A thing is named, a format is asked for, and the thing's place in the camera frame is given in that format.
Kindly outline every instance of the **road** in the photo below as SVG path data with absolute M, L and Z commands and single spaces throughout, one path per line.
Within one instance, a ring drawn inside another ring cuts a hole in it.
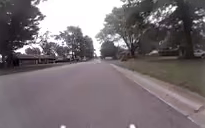
M 0 128 L 198 128 L 107 63 L 0 77 Z

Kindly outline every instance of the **tree trunk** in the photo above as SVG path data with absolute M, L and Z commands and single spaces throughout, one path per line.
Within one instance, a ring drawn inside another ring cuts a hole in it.
M 188 3 L 183 0 L 177 0 L 178 8 L 181 12 L 181 19 L 183 21 L 184 33 L 186 38 L 186 44 L 183 46 L 183 58 L 185 59 L 193 59 L 194 58 L 194 45 L 192 42 L 192 25 L 193 20 L 191 19 L 191 15 L 189 13 Z
M 135 47 L 133 43 L 131 43 L 130 53 L 131 53 L 131 57 L 135 58 Z

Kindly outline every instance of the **roof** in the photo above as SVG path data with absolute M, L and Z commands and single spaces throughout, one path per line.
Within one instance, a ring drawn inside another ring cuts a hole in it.
M 18 54 L 16 55 L 16 57 L 18 59 L 55 59 L 55 57 L 53 56 L 49 56 L 49 55 L 26 55 L 26 54 Z

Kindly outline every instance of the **white car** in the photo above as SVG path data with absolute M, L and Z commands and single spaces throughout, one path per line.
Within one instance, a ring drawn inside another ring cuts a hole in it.
M 205 58 L 205 51 L 203 50 L 195 50 L 194 52 L 195 57 Z

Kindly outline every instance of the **lawn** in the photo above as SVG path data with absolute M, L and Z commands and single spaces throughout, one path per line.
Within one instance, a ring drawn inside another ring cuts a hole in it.
M 41 69 L 46 69 L 46 68 L 51 68 L 51 67 L 63 66 L 63 65 L 66 65 L 66 64 L 67 63 L 41 64 L 41 65 L 21 66 L 21 67 L 10 68 L 10 69 L 0 69 L 0 76 L 8 75 L 8 74 L 14 74 L 14 73 L 20 73 L 20 72 L 41 70 Z
M 205 60 L 140 58 L 116 65 L 187 88 L 205 97 Z

